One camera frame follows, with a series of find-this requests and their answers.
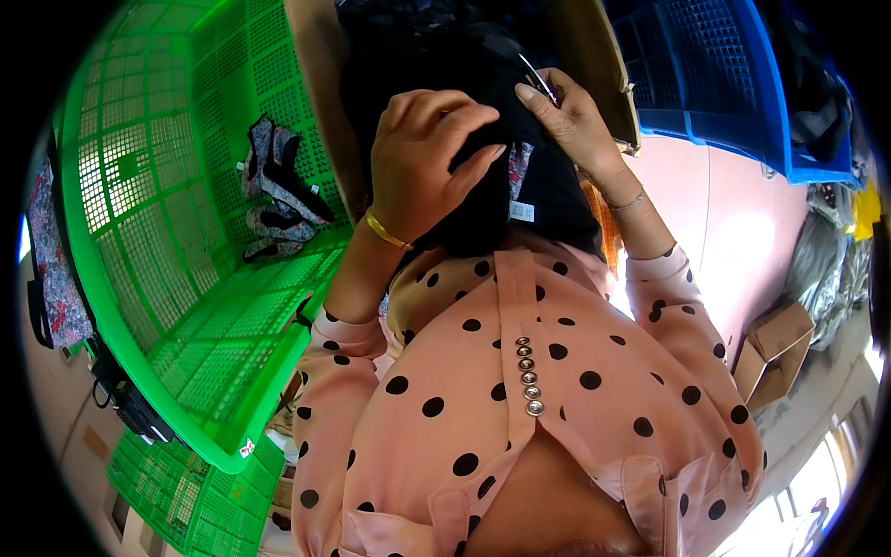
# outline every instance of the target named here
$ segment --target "scissors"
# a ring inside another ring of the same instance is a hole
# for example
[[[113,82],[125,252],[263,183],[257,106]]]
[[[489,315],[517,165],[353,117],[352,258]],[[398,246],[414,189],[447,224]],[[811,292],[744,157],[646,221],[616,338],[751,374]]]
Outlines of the scissors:
[[[532,67],[532,64],[529,63],[529,60],[526,59],[526,56],[524,56],[522,53],[517,53],[517,55],[519,56],[520,61],[523,62],[523,66],[526,67],[527,74],[529,75],[529,79],[532,81],[532,85],[534,85],[535,88],[538,89],[539,93],[551,99],[551,104],[559,108],[560,101],[557,100],[557,96],[551,91],[551,88],[548,87],[548,84],[544,81],[544,79],[542,79],[542,77],[538,75],[538,72],[535,71],[535,68]]]

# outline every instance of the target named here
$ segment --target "blouse button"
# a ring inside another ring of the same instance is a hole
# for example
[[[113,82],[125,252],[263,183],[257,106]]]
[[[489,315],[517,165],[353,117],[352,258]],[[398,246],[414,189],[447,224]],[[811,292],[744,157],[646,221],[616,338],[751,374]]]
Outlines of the blouse button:
[[[540,416],[544,414],[544,403],[540,400],[530,400],[526,405],[526,414]]]

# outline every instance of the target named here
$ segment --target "woman's left hand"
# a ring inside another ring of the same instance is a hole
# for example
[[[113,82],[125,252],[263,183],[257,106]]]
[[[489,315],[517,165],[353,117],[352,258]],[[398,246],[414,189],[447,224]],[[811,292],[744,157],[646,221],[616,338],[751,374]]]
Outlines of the woman's left hand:
[[[453,173],[452,158],[498,111],[461,91],[398,94],[380,116],[372,147],[373,215],[403,242],[414,242],[464,201],[505,145],[488,145]]]

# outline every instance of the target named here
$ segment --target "silver bracelet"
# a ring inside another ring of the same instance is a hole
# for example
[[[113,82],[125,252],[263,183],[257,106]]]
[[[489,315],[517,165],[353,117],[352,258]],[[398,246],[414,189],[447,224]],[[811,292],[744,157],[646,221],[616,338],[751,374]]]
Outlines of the silver bracelet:
[[[623,209],[630,209],[631,207],[634,207],[635,205],[640,205],[640,204],[641,204],[641,201],[643,201],[643,193],[641,193],[640,195],[638,195],[638,196],[637,196],[637,199],[635,199],[634,201],[628,203],[627,205],[619,205],[619,206],[617,207],[616,205],[613,205],[612,203],[610,203],[609,201],[607,201],[607,207],[609,207],[609,210],[611,210],[611,211],[620,211],[620,210],[623,210]]]

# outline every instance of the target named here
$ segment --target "green plastic crate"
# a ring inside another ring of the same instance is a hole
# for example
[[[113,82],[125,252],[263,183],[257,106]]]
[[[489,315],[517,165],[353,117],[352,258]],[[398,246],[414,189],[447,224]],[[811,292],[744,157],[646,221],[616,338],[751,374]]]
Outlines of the green plastic crate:
[[[247,467],[226,474],[179,443],[152,446],[127,431],[108,467],[111,485],[182,555],[253,557],[284,455],[266,435]]]
[[[301,134],[296,170],[336,216],[296,258],[246,266],[235,164],[263,113]],[[61,126],[75,268],[99,329],[152,407],[238,473],[309,341],[352,233],[282,0],[133,2],[73,79]]]

